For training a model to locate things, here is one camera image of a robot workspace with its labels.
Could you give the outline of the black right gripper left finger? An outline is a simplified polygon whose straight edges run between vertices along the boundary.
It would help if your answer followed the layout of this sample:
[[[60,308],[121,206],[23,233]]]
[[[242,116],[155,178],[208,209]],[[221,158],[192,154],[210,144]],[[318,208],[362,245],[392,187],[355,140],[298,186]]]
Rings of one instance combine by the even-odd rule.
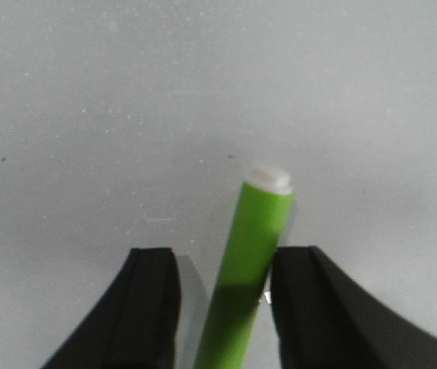
[[[173,368],[182,293],[170,248],[133,248],[46,368]]]

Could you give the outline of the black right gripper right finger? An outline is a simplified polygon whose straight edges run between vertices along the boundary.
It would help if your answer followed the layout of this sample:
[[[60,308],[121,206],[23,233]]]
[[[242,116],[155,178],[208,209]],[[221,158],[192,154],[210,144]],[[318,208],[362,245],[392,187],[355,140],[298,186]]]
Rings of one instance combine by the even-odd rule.
[[[437,337],[376,300],[316,246],[279,248],[270,288],[283,368],[437,368]]]

